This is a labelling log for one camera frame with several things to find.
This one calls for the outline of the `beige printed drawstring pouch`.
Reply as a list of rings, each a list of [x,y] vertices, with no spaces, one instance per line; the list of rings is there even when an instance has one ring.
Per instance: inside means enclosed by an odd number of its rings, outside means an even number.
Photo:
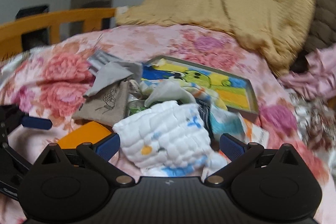
[[[72,118],[95,121],[112,127],[125,118],[128,95],[129,81],[109,85],[96,95],[88,97]]]

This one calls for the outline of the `white quilted baby cloth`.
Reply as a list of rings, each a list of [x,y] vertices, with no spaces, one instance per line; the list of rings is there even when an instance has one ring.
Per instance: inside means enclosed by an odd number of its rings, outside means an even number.
[[[126,158],[145,176],[182,177],[201,171],[202,178],[227,165],[211,148],[196,103],[166,101],[113,126]]]

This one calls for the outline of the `light grey sock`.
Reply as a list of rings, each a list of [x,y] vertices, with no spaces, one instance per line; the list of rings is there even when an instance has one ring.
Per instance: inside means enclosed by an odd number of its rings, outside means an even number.
[[[127,61],[110,61],[103,64],[100,61],[89,61],[89,71],[94,75],[95,80],[92,87],[86,91],[85,97],[96,95],[104,88],[118,83],[121,80],[134,79],[138,83],[142,77],[142,64]]]

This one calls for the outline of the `white orange small box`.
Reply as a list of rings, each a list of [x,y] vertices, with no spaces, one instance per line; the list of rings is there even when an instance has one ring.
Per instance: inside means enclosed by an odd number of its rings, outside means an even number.
[[[266,148],[269,141],[269,132],[243,118],[240,114],[238,114],[238,117],[243,127],[243,133],[240,134],[240,140],[244,143],[259,143]]]

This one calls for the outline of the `pink floral bedspread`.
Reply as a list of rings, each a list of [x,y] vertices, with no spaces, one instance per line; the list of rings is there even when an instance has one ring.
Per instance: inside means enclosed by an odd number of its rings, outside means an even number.
[[[298,137],[286,91],[265,59],[239,46],[227,34],[196,26],[121,26],[76,35],[31,56],[1,87],[1,103],[16,103],[32,116],[50,119],[53,128],[18,128],[9,136],[11,147],[34,162],[48,143],[79,127],[72,114],[83,103],[93,83],[87,59],[103,50],[131,62],[166,55],[220,69],[249,79],[257,97],[256,123],[269,132],[269,148],[292,144],[319,181],[323,198],[316,212],[319,223],[335,223],[335,185],[331,173]]]

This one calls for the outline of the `bag of green stars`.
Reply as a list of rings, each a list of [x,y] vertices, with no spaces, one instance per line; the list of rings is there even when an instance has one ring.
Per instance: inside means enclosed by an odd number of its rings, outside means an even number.
[[[137,114],[143,110],[146,110],[145,100],[133,100],[126,105],[126,117]]]

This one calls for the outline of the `cartoon lined tray box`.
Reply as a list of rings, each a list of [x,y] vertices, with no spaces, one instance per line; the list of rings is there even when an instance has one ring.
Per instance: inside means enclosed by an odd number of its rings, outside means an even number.
[[[143,63],[144,80],[182,80],[212,90],[230,111],[254,120],[259,113],[250,80],[205,65],[169,56],[157,56]]]

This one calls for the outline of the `white gold ornate sheet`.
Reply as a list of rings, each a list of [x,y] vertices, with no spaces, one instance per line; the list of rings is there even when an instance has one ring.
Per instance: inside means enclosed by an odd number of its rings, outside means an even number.
[[[319,98],[306,101],[293,89],[285,91],[294,107],[301,140],[323,161],[332,161],[335,157],[335,111]]]

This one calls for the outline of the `grey face mask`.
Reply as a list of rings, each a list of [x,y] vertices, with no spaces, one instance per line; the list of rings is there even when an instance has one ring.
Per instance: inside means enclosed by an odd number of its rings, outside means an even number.
[[[119,57],[111,55],[102,50],[96,50],[93,55],[88,57],[87,62],[89,64],[89,72],[96,76],[98,71],[109,62],[119,61]]]

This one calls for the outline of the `pink garment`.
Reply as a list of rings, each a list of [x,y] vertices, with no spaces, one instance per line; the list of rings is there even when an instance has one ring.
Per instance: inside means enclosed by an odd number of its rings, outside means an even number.
[[[278,82],[295,90],[306,100],[335,97],[335,46],[315,50],[306,56],[308,70],[282,76]]]

